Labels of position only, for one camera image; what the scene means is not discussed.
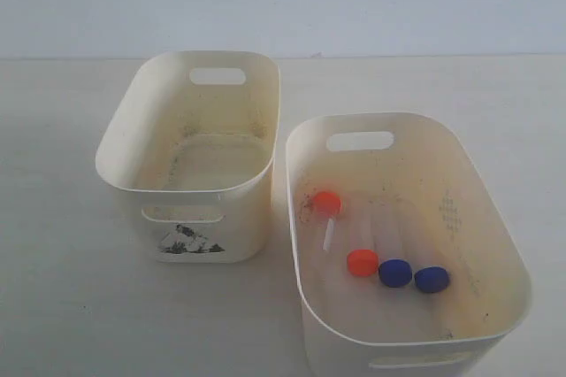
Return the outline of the orange-capped tube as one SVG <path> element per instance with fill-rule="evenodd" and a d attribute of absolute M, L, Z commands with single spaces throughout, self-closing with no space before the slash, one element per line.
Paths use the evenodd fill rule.
<path fill-rule="evenodd" d="M 353 210 L 348 228 L 347 268 L 355 277 L 377 272 L 379 257 L 371 228 L 371 215 L 364 208 Z"/>
<path fill-rule="evenodd" d="M 344 212 L 342 198 L 334 191 L 318 191 L 312 199 L 317 233 L 321 249 L 327 254 L 333 246 L 338 222 Z"/>

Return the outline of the cream plastic bin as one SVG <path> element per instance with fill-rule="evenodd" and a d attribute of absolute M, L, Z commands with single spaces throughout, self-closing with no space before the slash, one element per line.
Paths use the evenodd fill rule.
<path fill-rule="evenodd" d="M 137 242 L 171 263 L 235 263 L 271 233 L 280 76 L 244 51 L 177 51 L 134 75 L 96 152 Z"/>
<path fill-rule="evenodd" d="M 461 376 L 528 312 L 524 261 L 470 158 L 439 122 L 403 113 L 307 120 L 287 139 L 287 199 L 304 349 L 316 376 Z M 325 254 L 312 199 L 344 203 Z M 347 268 L 353 210 L 419 218 L 450 276 L 439 293 Z"/>

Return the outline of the blue-capped tube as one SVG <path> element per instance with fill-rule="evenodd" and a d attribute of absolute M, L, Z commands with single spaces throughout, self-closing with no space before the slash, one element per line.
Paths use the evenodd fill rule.
<path fill-rule="evenodd" d="M 425 294 L 443 291 L 450 284 L 450 276 L 431 231 L 419 218 L 402 214 L 399 221 L 416 288 Z"/>
<path fill-rule="evenodd" d="M 404 252 L 400 229 L 394 213 L 380 210 L 375 218 L 375 243 L 379 255 L 379 279 L 389 288 L 402 288 L 413 278 Z"/>

